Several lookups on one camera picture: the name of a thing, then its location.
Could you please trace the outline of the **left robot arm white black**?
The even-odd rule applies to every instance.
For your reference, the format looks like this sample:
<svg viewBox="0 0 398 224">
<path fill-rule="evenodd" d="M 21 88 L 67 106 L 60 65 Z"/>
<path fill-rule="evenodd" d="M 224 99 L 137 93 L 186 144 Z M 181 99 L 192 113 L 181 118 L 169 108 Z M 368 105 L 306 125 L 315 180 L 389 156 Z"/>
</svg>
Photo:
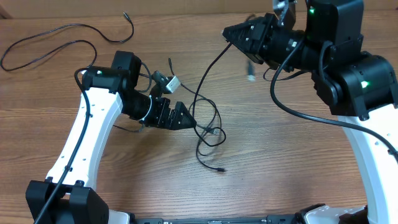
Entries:
<svg viewBox="0 0 398 224">
<path fill-rule="evenodd" d="M 109 68 L 78 69 L 81 90 L 76 120 L 64 148 L 44 181 L 29 183 L 25 197 L 35 223 L 135 223 L 134 214 L 108 207 L 96 193 L 99 164 L 110 131 L 121 114 L 143 126 L 190 129 L 197 125 L 186 106 L 162 97 L 173 93 L 175 77 L 153 74 L 157 82 L 150 95 L 136 90 L 142 61 L 132 52 L 117 51 Z"/>
</svg>

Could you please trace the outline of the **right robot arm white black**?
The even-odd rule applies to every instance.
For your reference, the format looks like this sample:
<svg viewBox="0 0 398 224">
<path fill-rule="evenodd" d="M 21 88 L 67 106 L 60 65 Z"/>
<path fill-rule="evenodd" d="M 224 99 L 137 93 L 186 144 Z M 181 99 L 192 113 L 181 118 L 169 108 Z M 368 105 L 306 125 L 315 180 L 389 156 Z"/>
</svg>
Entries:
<svg viewBox="0 0 398 224">
<path fill-rule="evenodd" d="M 362 50 L 362 1 L 307 1 L 305 30 L 295 30 L 295 2 L 274 1 L 274 12 L 226 27 L 224 38 L 254 63 L 276 74 L 308 72 L 334 119 L 293 109 L 299 118 L 343 129 L 354 152 L 367 204 L 323 203 L 267 223 L 397 222 L 397 77 L 382 56 Z"/>
</svg>

